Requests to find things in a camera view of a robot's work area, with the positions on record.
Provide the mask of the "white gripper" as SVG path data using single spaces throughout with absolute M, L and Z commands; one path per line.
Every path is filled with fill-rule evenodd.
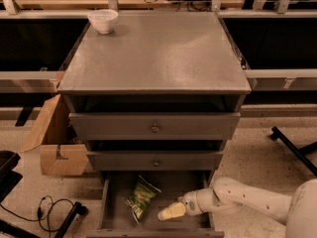
M 203 188 L 186 193 L 180 200 L 164 208 L 158 213 L 161 221 L 183 216 L 190 216 L 212 212 L 216 206 L 215 193 L 212 188 Z

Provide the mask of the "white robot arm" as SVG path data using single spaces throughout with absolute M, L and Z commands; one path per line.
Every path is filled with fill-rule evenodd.
M 190 191 L 158 213 L 165 221 L 203 213 L 233 214 L 252 208 L 286 226 L 285 238 L 317 238 L 317 179 L 306 181 L 293 196 L 218 178 L 210 187 Z

